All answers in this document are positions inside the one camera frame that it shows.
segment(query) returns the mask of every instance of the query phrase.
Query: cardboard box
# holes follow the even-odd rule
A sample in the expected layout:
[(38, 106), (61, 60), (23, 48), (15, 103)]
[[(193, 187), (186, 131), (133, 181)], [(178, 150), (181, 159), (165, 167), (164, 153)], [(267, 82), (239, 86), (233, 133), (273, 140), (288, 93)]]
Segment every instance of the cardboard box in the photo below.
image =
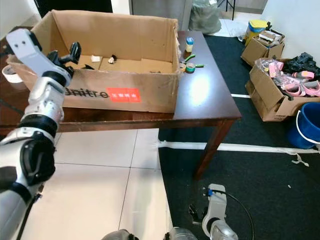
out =
[[(73, 42), (81, 45), (64, 107), (173, 113), (181, 76), (177, 28), (176, 19), (52, 10), (32, 31), (45, 55), (58, 50), (64, 56)], [(114, 64), (111, 55), (118, 58)], [(35, 73), (15, 56), (7, 62), (32, 89)], [(81, 69), (85, 64), (94, 70)]]
[(241, 58), (251, 67), (255, 65), (255, 60), (261, 58), (280, 58), (285, 44), (282, 42), (274, 47), (268, 48), (253, 37), (246, 48), (243, 50)]
[(246, 83), (245, 88), (264, 122), (281, 122), (288, 116), (296, 116), (303, 104), (320, 102), (320, 97), (293, 97), (290, 100), (256, 65), (250, 71), (250, 80)]

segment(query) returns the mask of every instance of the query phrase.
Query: wooden table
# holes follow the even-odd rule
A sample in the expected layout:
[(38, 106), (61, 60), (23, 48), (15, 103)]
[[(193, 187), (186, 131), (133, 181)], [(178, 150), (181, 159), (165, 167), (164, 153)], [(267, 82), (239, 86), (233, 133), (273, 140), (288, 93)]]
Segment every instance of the wooden table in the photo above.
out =
[[(202, 33), (180, 31), (178, 36), (182, 51), (185, 49), (186, 37), (194, 38), (192, 53), (196, 57), (190, 62), (205, 64), (205, 67), (197, 68), (192, 74), (185, 73), (182, 77), (174, 114), (66, 107), (63, 109), (64, 120), (59, 125), (59, 132), (216, 126), (194, 173), (198, 180), (231, 125), (241, 118), (241, 114)], [(3, 57), (0, 61), (1, 69), (5, 65)], [(28, 105), (28, 96), (29, 90), (23, 83), (10, 84), (1, 74), (0, 135), (8, 134), (17, 126), (21, 111)]]

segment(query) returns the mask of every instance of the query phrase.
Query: gray bag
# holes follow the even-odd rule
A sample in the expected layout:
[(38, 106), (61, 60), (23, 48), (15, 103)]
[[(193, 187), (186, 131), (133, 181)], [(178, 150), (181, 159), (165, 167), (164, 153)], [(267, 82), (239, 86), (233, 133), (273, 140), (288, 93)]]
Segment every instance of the gray bag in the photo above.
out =
[(221, 29), (220, 9), (212, 0), (193, 0), (190, 13), (189, 30), (204, 34), (216, 33)]

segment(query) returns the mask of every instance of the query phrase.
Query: red label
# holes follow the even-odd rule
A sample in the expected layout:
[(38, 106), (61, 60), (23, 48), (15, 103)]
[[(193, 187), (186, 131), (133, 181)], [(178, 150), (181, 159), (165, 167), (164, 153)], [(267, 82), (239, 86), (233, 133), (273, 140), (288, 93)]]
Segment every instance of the red label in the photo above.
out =
[(112, 102), (118, 103), (140, 103), (140, 93), (138, 88), (122, 88), (122, 87), (107, 87), (108, 93)]

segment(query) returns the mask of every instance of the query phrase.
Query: tape roll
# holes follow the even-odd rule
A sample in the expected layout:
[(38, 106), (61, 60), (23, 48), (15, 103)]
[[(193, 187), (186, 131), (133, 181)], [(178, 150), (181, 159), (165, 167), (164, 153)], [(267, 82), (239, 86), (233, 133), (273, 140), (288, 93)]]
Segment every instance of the tape roll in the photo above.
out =
[(16, 74), (15, 70), (10, 65), (2, 68), (1, 72), (9, 83), (17, 84), (22, 82), (22, 79), (18, 76), (18, 74)]
[(181, 72), (185, 72), (186, 71), (186, 67), (187, 66), (184, 63), (181, 63), (181, 62), (179, 63), (179, 68), (180, 68)]
[(193, 63), (189, 62), (186, 64), (185, 72), (188, 74), (192, 74), (196, 69), (196, 65)]

